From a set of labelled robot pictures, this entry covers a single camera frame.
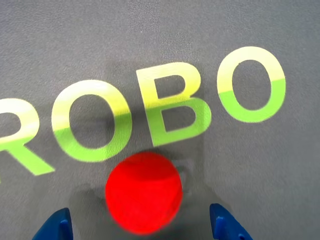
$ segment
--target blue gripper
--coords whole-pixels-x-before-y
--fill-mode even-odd
[[[231,213],[220,204],[211,204],[209,211],[214,239],[253,240]]]

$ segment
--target letter r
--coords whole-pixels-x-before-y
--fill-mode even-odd
[[[25,146],[39,130],[40,121],[35,108],[25,100],[5,98],[0,99],[0,114],[4,113],[17,115],[21,128],[10,136],[0,137],[0,152],[8,151],[35,176],[54,172],[53,167]]]

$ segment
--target red ball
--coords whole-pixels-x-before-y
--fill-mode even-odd
[[[114,220],[125,230],[147,235],[169,224],[183,198],[175,166],[164,156],[141,152],[120,162],[105,185]]]

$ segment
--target gray floor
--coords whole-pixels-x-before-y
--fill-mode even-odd
[[[243,123],[223,108],[217,71],[240,47],[273,53],[286,76],[280,111],[261,123]],[[136,70],[187,62],[201,74],[196,96],[212,111],[208,130],[161,146],[178,166],[185,195],[170,226],[137,237],[106,211],[104,185],[125,157],[153,149]],[[58,94],[81,80],[117,87],[132,111],[128,145],[101,163],[68,157],[58,146],[51,111]],[[238,101],[257,109],[268,101],[264,68],[244,62],[234,72]],[[161,81],[161,96],[181,91],[181,79]],[[38,112],[40,129],[27,146],[55,172],[34,177],[0,152],[0,239],[28,240],[54,211],[69,207],[75,240],[212,239],[209,204],[223,203],[255,240],[317,240],[320,222],[320,2],[318,0],[42,1],[0,3],[0,99],[20,98]],[[170,129],[187,126],[193,112],[164,114]],[[72,130],[84,146],[113,134],[109,106],[83,96],[72,106]],[[19,130],[0,115],[0,137]]]

